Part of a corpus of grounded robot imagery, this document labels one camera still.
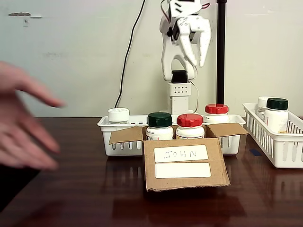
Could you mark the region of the person's bare hand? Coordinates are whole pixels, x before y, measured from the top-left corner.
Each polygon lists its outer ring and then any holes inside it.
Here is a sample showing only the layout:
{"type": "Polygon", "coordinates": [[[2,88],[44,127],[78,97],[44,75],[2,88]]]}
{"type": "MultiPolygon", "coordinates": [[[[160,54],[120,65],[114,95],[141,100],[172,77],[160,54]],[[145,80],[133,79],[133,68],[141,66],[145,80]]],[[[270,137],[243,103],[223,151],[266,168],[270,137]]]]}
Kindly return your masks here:
{"type": "Polygon", "coordinates": [[[59,152],[59,145],[40,122],[27,110],[17,95],[26,92],[52,107],[63,102],[24,70],[7,62],[0,63],[0,163],[5,166],[53,170],[57,163],[32,138],[46,149],[59,152]]]}

